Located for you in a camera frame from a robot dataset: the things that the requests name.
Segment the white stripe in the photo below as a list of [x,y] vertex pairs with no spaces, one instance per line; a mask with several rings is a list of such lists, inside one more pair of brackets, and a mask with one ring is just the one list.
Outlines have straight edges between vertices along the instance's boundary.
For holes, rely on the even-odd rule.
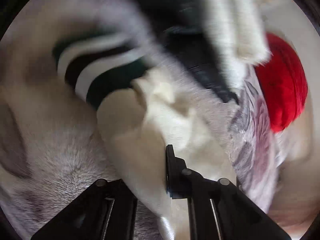
[[127,40],[128,36],[124,33],[114,33],[71,44],[60,55],[58,61],[58,75],[64,80],[68,65],[79,55],[113,49],[122,45]]
[[132,49],[117,56],[102,58],[87,65],[80,73],[76,83],[76,94],[86,101],[91,83],[96,77],[112,68],[129,64],[143,56],[141,49]]

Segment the gray plush fabric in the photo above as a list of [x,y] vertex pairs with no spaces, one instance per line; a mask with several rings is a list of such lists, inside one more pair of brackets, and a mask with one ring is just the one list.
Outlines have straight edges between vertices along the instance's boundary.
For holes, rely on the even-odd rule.
[[[275,149],[253,68],[238,91],[240,105],[224,104],[156,43],[134,1],[31,0],[0,43],[0,142],[19,142],[19,149],[0,143],[0,206],[19,235],[30,239],[96,179],[117,179],[95,132],[94,111],[58,80],[51,56],[57,41],[104,27],[126,32],[150,65],[171,73],[229,156],[243,190],[267,211],[276,184]],[[161,239],[156,218],[142,204],[135,239]]]

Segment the white cloth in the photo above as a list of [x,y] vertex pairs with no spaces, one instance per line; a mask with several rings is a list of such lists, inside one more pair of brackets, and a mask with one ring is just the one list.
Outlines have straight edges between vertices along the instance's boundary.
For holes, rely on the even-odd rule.
[[228,178],[235,171],[204,120],[169,74],[155,67],[133,81],[133,89],[107,96],[98,112],[98,128],[117,172],[135,196],[159,216],[167,239],[189,239],[185,200],[172,201],[166,193],[165,146],[187,167],[205,178]]

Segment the black stripe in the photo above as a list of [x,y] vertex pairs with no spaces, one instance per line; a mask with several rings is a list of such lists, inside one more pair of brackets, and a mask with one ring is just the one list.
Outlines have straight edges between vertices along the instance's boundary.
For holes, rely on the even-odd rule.
[[142,77],[147,70],[143,60],[138,59],[102,73],[91,83],[86,97],[87,103],[97,110],[109,93],[118,89],[131,88],[131,81]]
[[69,66],[67,67],[66,75],[64,79],[69,85],[71,85],[73,89],[75,89],[77,79],[80,73],[82,72],[82,70],[84,70],[84,68],[87,65],[89,65],[90,63],[94,62],[99,58],[114,56],[117,54],[127,52],[131,49],[133,49],[133,47],[129,43],[127,43],[123,46],[120,46],[114,49],[81,55],[70,62]]

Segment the red hat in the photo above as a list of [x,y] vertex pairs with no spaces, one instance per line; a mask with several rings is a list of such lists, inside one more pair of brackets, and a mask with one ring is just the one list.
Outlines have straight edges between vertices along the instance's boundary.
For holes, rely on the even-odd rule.
[[308,84],[294,49],[278,36],[268,33],[271,60],[255,68],[267,103],[273,132],[288,127],[304,110]]

